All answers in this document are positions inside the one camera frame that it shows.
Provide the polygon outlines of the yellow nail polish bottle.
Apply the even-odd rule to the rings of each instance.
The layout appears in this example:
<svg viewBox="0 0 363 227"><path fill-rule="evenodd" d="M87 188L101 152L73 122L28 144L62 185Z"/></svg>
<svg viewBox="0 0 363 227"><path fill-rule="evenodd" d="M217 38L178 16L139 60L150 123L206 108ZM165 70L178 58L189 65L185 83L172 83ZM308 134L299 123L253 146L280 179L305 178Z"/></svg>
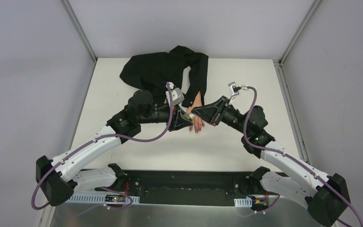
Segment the yellow nail polish bottle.
<svg viewBox="0 0 363 227"><path fill-rule="evenodd" d="M183 115L183 118L185 119L185 120L187 120L187 121L190 121L190 122L192 122L193 121L193 118L189 115L189 114L184 114Z"/></svg>

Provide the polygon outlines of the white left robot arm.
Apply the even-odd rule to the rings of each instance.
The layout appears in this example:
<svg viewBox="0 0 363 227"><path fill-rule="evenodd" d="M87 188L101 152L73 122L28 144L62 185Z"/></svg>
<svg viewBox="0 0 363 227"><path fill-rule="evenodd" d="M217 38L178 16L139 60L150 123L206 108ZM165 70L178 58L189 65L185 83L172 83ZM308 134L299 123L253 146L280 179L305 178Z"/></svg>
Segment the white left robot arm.
<svg viewBox="0 0 363 227"><path fill-rule="evenodd" d="M125 185L125 174L117 164L103 168L84 170L92 161L104 153L117 148L127 141L149 143L159 140L167 132L177 131L191 126L188 115L180 108L184 94L177 87L166 92L166 103L155 106L152 94L148 90L138 90L128 100L123 110L110 118L94 135L68 151L53 158L41 156L35 162L35 180L31 205L35 210L45 208L37 206L36 194L41 190L47 199L47 205L59 206L80 191L97 187L110 187L120 191ZM142 130L143 123L165 123L165 129L151 139L139 139L136 135Z"/></svg>

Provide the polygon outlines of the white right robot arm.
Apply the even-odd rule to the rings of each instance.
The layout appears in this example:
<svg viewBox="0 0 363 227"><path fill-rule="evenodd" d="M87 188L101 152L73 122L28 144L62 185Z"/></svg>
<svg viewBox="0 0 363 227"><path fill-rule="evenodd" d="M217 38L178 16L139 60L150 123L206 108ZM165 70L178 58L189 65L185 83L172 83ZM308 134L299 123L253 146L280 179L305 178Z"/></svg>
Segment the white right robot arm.
<svg viewBox="0 0 363 227"><path fill-rule="evenodd" d="M266 190L286 197L304 207L325 227L333 226L348 208L350 197L345 178L320 171L287 151L266 132L268 122L261 106L255 105L241 114L223 96L214 103L194 108L192 114L210 125L222 122L241 132L241 142L248 153L286 174L281 177L265 167L258 168L250 176L252 192L260 194Z"/></svg>

